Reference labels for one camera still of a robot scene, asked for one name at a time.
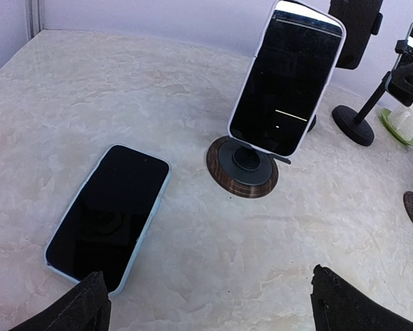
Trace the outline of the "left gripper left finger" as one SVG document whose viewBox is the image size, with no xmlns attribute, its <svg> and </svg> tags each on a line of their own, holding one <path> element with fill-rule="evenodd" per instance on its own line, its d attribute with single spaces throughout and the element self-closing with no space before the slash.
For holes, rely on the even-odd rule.
<svg viewBox="0 0 413 331">
<path fill-rule="evenodd" d="M 14 330 L 108 330 L 111 301 L 103 273 L 93 272 Z"/>
</svg>

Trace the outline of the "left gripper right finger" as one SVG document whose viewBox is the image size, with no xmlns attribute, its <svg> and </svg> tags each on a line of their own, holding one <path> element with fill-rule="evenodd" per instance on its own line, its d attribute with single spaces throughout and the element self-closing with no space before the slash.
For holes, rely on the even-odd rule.
<svg viewBox="0 0 413 331">
<path fill-rule="evenodd" d="M 316 265 L 313 273 L 316 330 L 413 330 L 413 322 L 377 304 L 331 269 Z"/>
</svg>

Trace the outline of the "teal phone black screen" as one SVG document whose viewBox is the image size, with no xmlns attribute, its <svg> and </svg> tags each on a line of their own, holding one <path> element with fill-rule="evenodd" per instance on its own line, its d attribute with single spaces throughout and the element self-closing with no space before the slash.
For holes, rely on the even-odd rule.
<svg viewBox="0 0 413 331">
<path fill-rule="evenodd" d="M 399 56 L 386 83 L 386 91 L 402 105 L 413 104 L 413 23 L 407 36 L 396 42 L 395 53 Z"/>
</svg>

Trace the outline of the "cream ceramic mug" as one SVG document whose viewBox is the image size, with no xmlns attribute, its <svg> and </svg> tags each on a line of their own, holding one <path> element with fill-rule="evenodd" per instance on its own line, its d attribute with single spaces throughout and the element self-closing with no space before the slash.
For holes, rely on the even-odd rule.
<svg viewBox="0 0 413 331">
<path fill-rule="evenodd" d="M 413 138 L 413 105 L 399 106 L 388 117 L 392 127 L 406 140 Z"/>
</svg>

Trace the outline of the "green saucer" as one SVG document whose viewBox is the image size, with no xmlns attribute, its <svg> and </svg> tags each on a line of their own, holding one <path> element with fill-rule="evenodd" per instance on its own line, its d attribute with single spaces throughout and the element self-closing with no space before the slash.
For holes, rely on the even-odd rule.
<svg viewBox="0 0 413 331">
<path fill-rule="evenodd" d="M 411 140 L 404 139 L 391 125 L 389 122 L 388 117 L 391 115 L 391 111 L 387 108 L 381 109 L 381 123 L 385 127 L 385 129 L 400 143 L 405 146 L 413 147 L 413 138 Z"/>
</svg>

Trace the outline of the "left aluminium frame post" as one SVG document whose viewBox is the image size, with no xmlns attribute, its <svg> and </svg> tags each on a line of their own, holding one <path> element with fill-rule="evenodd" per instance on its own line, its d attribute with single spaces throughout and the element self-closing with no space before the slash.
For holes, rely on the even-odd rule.
<svg viewBox="0 0 413 331">
<path fill-rule="evenodd" d="M 25 0 L 26 33 L 28 41 L 43 30 L 43 1 Z"/>
</svg>

